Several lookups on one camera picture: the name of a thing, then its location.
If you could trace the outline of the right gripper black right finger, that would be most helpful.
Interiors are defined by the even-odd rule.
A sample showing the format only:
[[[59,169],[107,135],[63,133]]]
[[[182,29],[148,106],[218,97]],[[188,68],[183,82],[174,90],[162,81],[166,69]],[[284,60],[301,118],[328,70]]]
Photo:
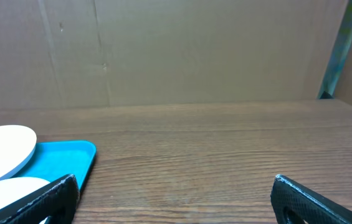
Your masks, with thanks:
[[[352,224],[352,211],[278,174],[270,201],[278,224]]]

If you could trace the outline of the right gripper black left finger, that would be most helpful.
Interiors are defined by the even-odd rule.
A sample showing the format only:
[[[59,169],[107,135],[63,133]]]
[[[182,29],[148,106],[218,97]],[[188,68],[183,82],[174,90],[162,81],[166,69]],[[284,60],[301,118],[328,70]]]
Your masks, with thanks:
[[[72,223],[79,195],[75,176],[64,175],[0,209],[0,224]]]

